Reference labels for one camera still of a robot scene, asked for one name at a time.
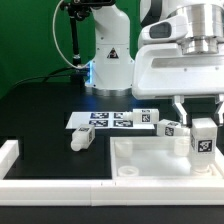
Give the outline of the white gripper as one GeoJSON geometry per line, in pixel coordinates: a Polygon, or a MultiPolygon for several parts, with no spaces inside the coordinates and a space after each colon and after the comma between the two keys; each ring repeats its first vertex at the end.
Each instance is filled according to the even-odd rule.
{"type": "Polygon", "coordinates": [[[174,96],[172,107],[183,126],[188,125],[183,96],[217,95],[215,120],[224,125],[224,44],[217,54],[195,55],[183,55],[178,44],[143,46],[135,58],[132,93],[137,99],[174,96]]]}

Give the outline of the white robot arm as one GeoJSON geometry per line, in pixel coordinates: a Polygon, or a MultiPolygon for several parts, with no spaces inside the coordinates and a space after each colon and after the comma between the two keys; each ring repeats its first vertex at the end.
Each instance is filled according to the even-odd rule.
{"type": "Polygon", "coordinates": [[[224,124],[224,0],[140,0],[135,57],[129,53],[125,13],[111,5],[95,9],[93,16],[94,90],[131,89],[137,99],[171,99],[184,125],[185,99],[213,97],[215,120],[224,124]]]}

